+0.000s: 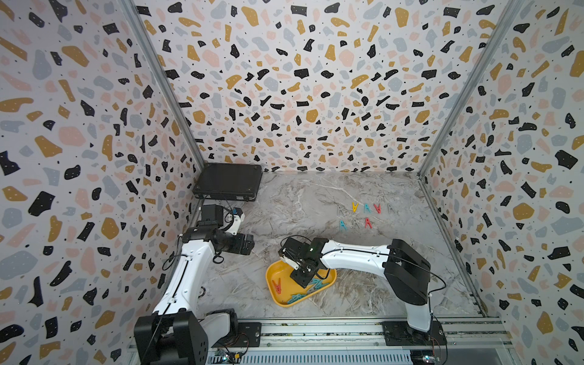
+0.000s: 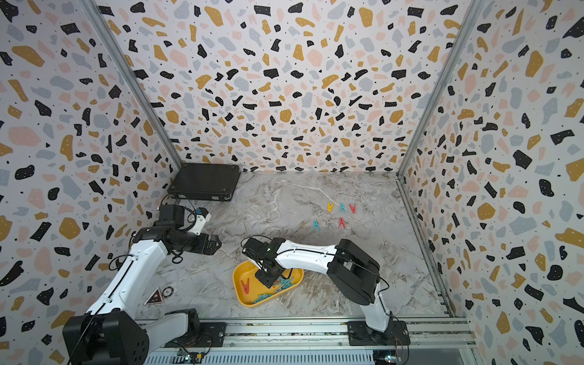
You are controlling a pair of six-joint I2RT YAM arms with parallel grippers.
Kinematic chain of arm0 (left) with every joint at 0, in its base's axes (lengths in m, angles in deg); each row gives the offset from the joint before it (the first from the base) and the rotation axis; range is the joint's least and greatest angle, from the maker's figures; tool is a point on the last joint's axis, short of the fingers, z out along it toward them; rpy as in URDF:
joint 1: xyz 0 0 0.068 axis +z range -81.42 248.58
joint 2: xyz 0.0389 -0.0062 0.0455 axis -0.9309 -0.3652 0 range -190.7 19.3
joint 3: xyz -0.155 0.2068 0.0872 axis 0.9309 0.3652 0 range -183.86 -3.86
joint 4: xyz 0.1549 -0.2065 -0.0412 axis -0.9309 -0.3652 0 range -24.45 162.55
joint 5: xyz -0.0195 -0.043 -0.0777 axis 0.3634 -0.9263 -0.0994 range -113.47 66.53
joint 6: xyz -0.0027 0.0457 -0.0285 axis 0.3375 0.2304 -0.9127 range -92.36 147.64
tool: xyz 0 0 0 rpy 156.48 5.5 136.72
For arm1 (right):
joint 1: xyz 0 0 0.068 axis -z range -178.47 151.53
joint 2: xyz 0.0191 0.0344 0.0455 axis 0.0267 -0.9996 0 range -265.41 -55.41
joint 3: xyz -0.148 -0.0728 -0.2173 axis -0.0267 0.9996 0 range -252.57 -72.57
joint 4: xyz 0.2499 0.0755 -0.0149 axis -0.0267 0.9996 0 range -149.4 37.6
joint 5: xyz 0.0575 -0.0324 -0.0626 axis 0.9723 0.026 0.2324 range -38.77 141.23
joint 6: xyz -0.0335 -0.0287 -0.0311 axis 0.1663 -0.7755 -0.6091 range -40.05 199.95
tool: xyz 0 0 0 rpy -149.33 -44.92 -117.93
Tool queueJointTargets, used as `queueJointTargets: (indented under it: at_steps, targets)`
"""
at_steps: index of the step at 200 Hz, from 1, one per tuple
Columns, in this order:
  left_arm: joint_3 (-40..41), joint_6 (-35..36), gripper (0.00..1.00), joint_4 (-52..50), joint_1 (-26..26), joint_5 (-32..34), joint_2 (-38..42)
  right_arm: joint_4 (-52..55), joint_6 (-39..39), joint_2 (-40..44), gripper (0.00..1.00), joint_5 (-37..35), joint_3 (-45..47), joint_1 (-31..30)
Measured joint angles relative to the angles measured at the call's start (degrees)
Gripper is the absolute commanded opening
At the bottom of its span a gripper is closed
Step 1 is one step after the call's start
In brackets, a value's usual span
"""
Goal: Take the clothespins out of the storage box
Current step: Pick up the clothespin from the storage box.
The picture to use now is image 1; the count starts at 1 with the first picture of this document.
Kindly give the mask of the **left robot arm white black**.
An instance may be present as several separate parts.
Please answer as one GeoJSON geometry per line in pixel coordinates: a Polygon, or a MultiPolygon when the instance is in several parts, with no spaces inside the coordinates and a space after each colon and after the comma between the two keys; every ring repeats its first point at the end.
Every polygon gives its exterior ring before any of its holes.
{"type": "Polygon", "coordinates": [[[134,339],[142,364],[204,364],[214,345],[238,340],[237,314],[232,309],[196,317],[202,284],[212,264],[223,254],[248,256],[255,246],[251,235],[239,231],[241,208],[202,206],[200,219],[179,236],[182,246],[170,261],[173,277],[153,313],[138,319],[134,339]]]}

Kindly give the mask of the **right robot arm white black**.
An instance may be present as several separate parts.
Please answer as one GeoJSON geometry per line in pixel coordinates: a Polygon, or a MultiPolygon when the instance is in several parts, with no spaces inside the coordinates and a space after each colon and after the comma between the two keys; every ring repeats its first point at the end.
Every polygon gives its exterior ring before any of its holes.
{"type": "Polygon", "coordinates": [[[394,239],[385,246],[359,246],[322,237],[303,243],[288,237],[278,251],[281,261],[292,267],[291,279],[306,287],[319,272],[348,269],[385,278],[394,294],[405,304],[407,324],[415,332],[428,334],[432,329],[430,280],[435,277],[431,264],[404,240],[394,239]]]}

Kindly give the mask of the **yellow plastic storage box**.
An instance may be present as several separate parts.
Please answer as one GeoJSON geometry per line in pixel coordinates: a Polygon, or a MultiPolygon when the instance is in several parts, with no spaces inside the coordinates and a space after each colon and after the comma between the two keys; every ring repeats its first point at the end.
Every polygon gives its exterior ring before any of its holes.
{"type": "Polygon", "coordinates": [[[308,298],[313,297],[319,292],[324,291],[325,289],[333,286],[333,284],[337,280],[337,272],[336,270],[331,270],[328,272],[328,278],[324,280],[325,283],[329,283],[329,286],[320,290],[317,293],[309,294],[305,296],[304,299],[298,301],[294,304],[287,304],[287,301],[291,298],[294,294],[307,294],[307,288],[302,288],[298,284],[296,284],[291,278],[290,274],[293,272],[293,268],[290,267],[287,263],[283,261],[278,261],[271,264],[267,271],[266,271],[266,283],[269,288],[269,292],[272,296],[273,301],[278,304],[280,307],[288,308],[292,307],[295,304],[298,304],[302,301],[307,300],[308,298]],[[277,294],[275,288],[272,284],[273,281],[278,282],[281,280],[281,293],[277,294]]]}

